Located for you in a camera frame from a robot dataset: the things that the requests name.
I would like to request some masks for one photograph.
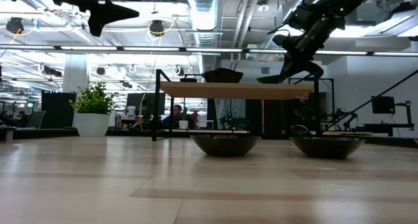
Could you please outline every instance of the fluorescent light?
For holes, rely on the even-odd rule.
[[[373,55],[387,57],[418,57],[418,52],[375,52]]]
[[[125,51],[166,51],[166,52],[178,52],[179,48],[165,48],[165,47],[123,47]]]
[[[316,51],[317,55],[348,55],[348,56],[363,56],[367,55],[367,52],[356,52],[356,51]]]
[[[256,54],[286,54],[286,50],[260,50],[260,49],[251,49],[248,52]]]
[[[418,35],[418,25],[398,35],[399,37],[416,37]]]
[[[117,50],[111,46],[61,46],[64,50]]]
[[[242,52],[241,48],[186,48],[188,52]]]
[[[382,22],[375,27],[373,27],[373,30],[371,32],[365,34],[365,35],[382,35],[386,31],[404,23],[406,20],[409,20],[413,16],[405,16],[402,18],[392,18],[390,20],[387,20],[386,22]]]
[[[22,49],[22,50],[51,50],[55,49],[53,46],[41,46],[41,45],[0,45],[1,49]]]

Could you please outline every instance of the black robotic arm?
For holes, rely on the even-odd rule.
[[[263,84],[279,84],[302,71],[315,77],[323,75],[323,69],[312,62],[316,51],[335,29],[345,29],[344,17],[352,13],[364,0],[320,0],[308,5],[304,1],[284,21],[281,27],[289,25],[304,31],[300,36],[276,35],[273,42],[287,50],[280,75],[257,79]],[[281,27],[271,31],[277,32]]]

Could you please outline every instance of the white wall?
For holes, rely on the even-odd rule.
[[[417,60],[412,57],[343,57],[327,67],[328,77],[335,79],[336,107],[348,111],[370,100],[393,84],[397,83],[417,69]],[[413,123],[418,122],[418,76],[388,92],[396,103],[412,101],[411,114]],[[360,109],[359,126],[363,123],[380,123],[382,120],[393,123],[389,115],[373,114],[372,105]],[[406,109],[398,106],[394,120],[407,123]],[[418,130],[400,129],[402,137],[418,137]]]

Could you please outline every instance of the bowl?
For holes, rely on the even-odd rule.
[[[197,79],[195,78],[181,78],[180,81],[183,83],[197,83]]]
[[[208,155],[216,157],[240,157],[253,149],[261,137],[192,135],[191,139]]]
[[[239,83],[244,73],[226,68],[218,68],[203,73],[203,78],[208,83]]]
[[[291,137],[297,148],[309,157],[345,159],[355,152],[365,139],[351,137]]]

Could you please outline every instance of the black metal frame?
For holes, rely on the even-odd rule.
[[[332,93],[332,114],[335,114],[335,90],[334,90],[334,79],[333,78],[318,78],[314,77],[311,74],[308,74],[304,78],[288,78],[287,81],[289,84],[292,84],[292,80],[298,80],[293,84],[299,84],[303,81],[313,81],[313,92],[315,93],[315,132],[316,135],[322,135],[321,132],[321,105],[319,102],[319,81],[328,80],[331,82],[331,93]]]
[[[176,136],[184,136],[184,135],[201,135],[202,133],[192,133],[192,132],[173,132],[172,126],[173,126],[173,111],[174,111],[174,97],[171,97],[171,105],[170,105],[170,128],[169,132],[159,132],[158,131],[158,109],[159,109],[159,91],[161,88],[161,76],[163,76],[168,82],[171,82],[170,78],[161,70],[157,69],[155,73],[155,102],[154,102],[154,110],[153,110],[153,120],[152,120],[152,131],[151,131],[151,137],[152,141],[157,141],[157,137],[161,136],[160,140],[172,138]],[[185,74],[185,76],[202,76],[201,74]],[[235,132],[236,130],[230,130],[230,133],[209,133],[204,131],[205,135],[241,135]]]
[[[152,119],[152,141],[157,141],[157,125],[158,125],[158,115],[159,115],[159,90],[161,88],[161,76],[168,82],[171,82],[170,78],[161,70],[157,69],[155,73],[155,99],[154,99],[154,113]],[[170,131],[169,137],[172,136],[172,123],[173,123],[173,112],[174,112],[174,97],[171,97],[170,103]]]

